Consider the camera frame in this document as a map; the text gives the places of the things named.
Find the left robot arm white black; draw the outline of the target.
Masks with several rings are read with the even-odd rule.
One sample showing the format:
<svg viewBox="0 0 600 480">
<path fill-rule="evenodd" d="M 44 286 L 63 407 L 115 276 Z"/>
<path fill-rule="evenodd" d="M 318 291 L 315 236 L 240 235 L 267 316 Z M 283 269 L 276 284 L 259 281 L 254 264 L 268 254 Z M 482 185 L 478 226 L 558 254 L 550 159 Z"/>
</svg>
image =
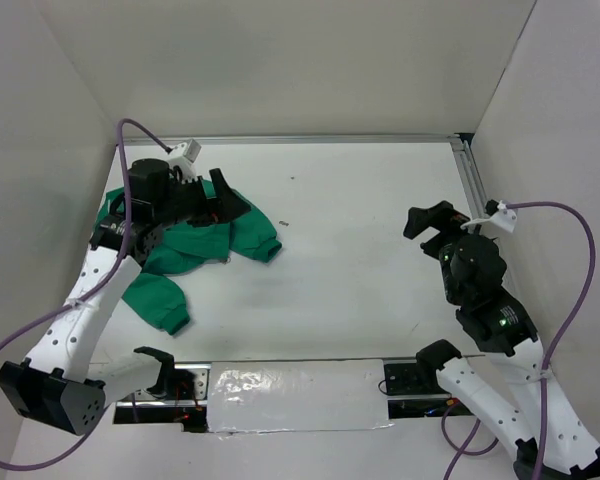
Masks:
<svg viewBox="0 0 600 480">
<path fill-rule="evenodd" d="M 73 435 L 89 433 L 105 409 L 137 390 L 156 399 L 176 390 L 172 355 L 151 347 L 96 368 L 90 362 L 105 326 L 165 229 L 180 223 L 230 223 L 250 210 L 220 169 L 207 196 L 201 178 L 165 160 L 141 159 L 126 170 L 124 194 L 93 233 L 82 271 L 40 341 L 19 362 L 0 368 L 14 409 Z"/>
</svg>

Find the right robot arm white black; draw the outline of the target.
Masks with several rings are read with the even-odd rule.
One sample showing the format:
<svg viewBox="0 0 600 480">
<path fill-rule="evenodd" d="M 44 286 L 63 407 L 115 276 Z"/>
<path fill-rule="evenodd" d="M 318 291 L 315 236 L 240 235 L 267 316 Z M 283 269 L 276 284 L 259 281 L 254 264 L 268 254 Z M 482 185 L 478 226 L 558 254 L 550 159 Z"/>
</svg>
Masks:
<svg viewBox="0 0 600 480">
<path fill-rule="evenodd" d="M 482 234 L 485 225 L 512 232 L 528 203 L 489 201 L 485 216 L 471 219 L 441 201 L 412 207 L 403 230 L 413 240 L 433 228 L 421 244 L 438 261 L 445 298 L 478 350 L 503 376 L 513 399 L 507 401 L 471 367 L 447 340 L 419 351 L 416 379 L 428 392 L 443 389 L 487 427 L 506 450 L 519 479 L 600 478 L 600 442 L 587 430 L 551 368 L 559 341 L 579 312 L 596 266 L 592 231 L 583 222 L 589 263 L 584 285 L 567 319 L 544 345 L 523 304 L 503 286 L 507 264 L 495 241 Z"/>
</svg>

